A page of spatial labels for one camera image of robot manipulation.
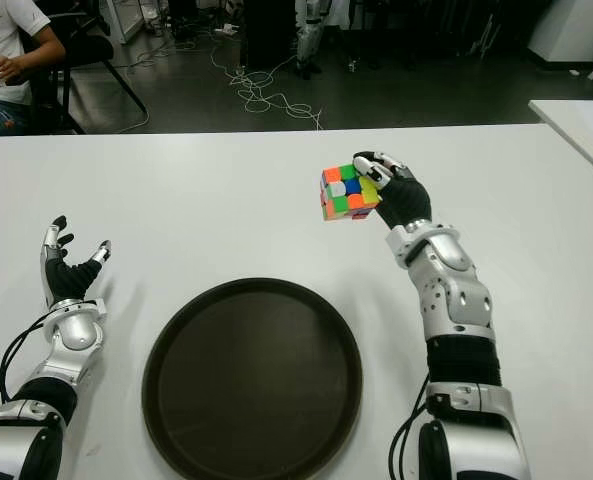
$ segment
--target chair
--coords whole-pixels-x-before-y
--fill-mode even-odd
[[[22,30],[20,31],[20,38],[25,52],[30,52],[36,48],[32,38]],[[21,85],[25,82],[29,82],[32,92],[30,134],[47,135],[61,130],[65,126],[74,129],[77,133],[85,133],[69,113],[63,111],[62,105],[58,103],[58,71],[54,67],[24,72],[21,76],[9,80],[7,84]]]
[[[131,87],[109,63],[114,58],[114,47],[106,38],[110,34],[109,25],[100,13],[100,0],[80,0],[64,2],[63,0],[39,0],[38,7],[49,17],[52,28],[65,46],[67,57],[63,64],[54,67],[54,89],[57,87],[58,75],[63,72],[63,116],[72,123],[77,133],[85,133],[69,115],[69,96],[71,89],[71,69],[93,63],[102,63],[127,92],[144,115],[147,108],[134,93]],[[105,36],[90,35],[93,28],[98,27]]]

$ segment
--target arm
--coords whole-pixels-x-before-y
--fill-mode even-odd
[[[55,480],[58,476],[63,435],[76,404],[81,381],[93,368],[103,346],[100,322],[105,316],[102,299],[85,301],[85,293],[111,254],[109,241],[77,266],[65,264],[73,240],[59,238],[65,217],[48,228],[41,252],[41,274],[49,314],[42,317],[10,345],[3,357],[0,389],[0,479]],[[43,329],[51,343],[41,362],[12,398],[7,395],[5,372],[10,351],[26,335]]]
[[[25,78],[32,71],[59,63],[65,59],[65,47],[51,27],[46,26],[32,37],[38,48],[14,58],[0,56],[0,79],[9,82]]]
[[[529,480],[512,397],[501,383],[491,294],[458,232],[432,223],[427,191],[391,157],[362,152],[354,166],[379,190],[387,243],[419,294],[426,407],[434,417],[420,431],[420,480]]]

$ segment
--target colorful cube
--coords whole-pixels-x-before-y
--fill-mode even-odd
[[[380,199],[374,185],[353,165],[343,165],[323,170],[320,201],[325,220],[360,220],[367,218]]]

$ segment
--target round tray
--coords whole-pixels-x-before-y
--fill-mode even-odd
[[[165,327],[143,378],[150,436],[200,480],[298,480],[352,430],[360,355],[340,314],[311,290],[251,278],[209,290]]]

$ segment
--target robotic hand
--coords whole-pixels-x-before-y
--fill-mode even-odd
[[[529,480],[511,394],[501,385],[491,295],[458,232],[431,222],[427,191],[393,158],[361,152],[354,166],[379,190],[387,243],[420,297],[434,416],[420,431],[420,479]]]
[[[56,479],[63,434],[76,408],[79,385],[103,345],[99,322],[106,315],[105,305],[102,299],[84,298],[110,257],[111,244],[103,242],[87,262],[68,266],[63,246],[74,236],[58,238],[66,226],[65,217],[54,220],[41,251],[49,313],[19,336],[24,340],[23,335],[42,325],[51,352],[13,398],[7,397],[4,376],[1,380],[0,480]]]

